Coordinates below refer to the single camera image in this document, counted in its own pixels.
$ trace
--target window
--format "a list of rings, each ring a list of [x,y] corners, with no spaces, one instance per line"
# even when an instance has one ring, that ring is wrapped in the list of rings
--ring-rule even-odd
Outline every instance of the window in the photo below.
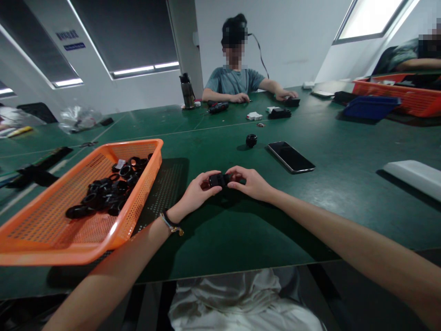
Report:
[[[13,97],[15,95],[16,94],[13,90],[11,90],[9,87],[3,84],[2,81],[0,81],[0,99],[4,97]]]
[[[407,0],[353,0],[333,45],[381,38]]]
[[[0,24],[5,36],[55,87],[74,79],[81,81],[23,0],[2,0]]]
[[[113,78],[179,68],[165,0],[70,0]]]

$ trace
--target orange plastic basket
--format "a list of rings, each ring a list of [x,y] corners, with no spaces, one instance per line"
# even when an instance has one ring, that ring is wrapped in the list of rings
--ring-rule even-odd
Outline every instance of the orange plastic basket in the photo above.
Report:
[[[396,108],[396,111],[418,117],[441,116],[441,91],[375,83],[384,80],[402,82],[409,75],[412,74],[372,77],[371,80],[374,82],[367,82],[367,79],[354,80],[355,86],[352,93],[363,96],[399,97],[401,106]]]
[[[126,242],[162,163],[161,139],[100,146],[48,187],[0,228],[0,265],[86,264]],[[105,211],[78,220],[66,218],[69,207],[85,197],[88,185],[110,176],[119,159],[153,153],[118,216]]]

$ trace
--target blue plastic basket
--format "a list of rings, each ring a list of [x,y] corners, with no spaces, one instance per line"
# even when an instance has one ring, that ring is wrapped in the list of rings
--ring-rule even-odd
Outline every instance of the blue plastic basket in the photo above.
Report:
[[[401,105],[400,98],[394,97],[357,97],[343,110],[345,116],[382,120],[396,106]]]

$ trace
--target thermos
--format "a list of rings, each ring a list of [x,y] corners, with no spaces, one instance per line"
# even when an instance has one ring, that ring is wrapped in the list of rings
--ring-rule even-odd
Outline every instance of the thermos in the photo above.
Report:
[[[184,96],[185,109],[194,109],[194,93],[193,87],[190,83],[190,77],[187,73],[179,76],[181,79],[182,95]]]

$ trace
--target table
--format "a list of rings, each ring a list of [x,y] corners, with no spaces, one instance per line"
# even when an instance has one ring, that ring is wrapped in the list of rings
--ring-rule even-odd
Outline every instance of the table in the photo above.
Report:
[[[319,88],[351,91],[352,85],[331,82]],[[150,223],[161,208],[172,205],[188,183],[208,170],[226,171],[236,164],[256,169],[274,187],[371,228],[414,250],[441,246],[441,205],[379,170],[399,160],[418,160],[441,169],[440,127],[411,127],[390,120],[376,125],[338,120],[343,106],[309,96],[301,98],[291,118],[266,120],[259,128],[245,119],[265,113],[278,102],[269,93],[250,95],[250,104],[230,105],[226,112],[201,115],[202,109],[182,111],[167,106],[115,114],[115,123],[76,135],[56,125],[0,143],[0,166],[12,170],[29,159],[62,145],[161,138],[163,165],[139,218],[137,230]],[[254,133],[258,143],[245,148]],[[266,145],[287,141],[311,160],[316,169],[293,175]],[[94,147],[74,148],[62,175]],[[44,188],[34,188],[0,215],[4,223]],[[16,194],[0,190],[0,208]],[[175,280],[330,261],[339,257],[278,209],[240,192],[224,190],[183,223],[185,235],[171,236],[138,279],[138,283]],[[1,267],[0,299],[70,291],[98,263],[65,267]]]

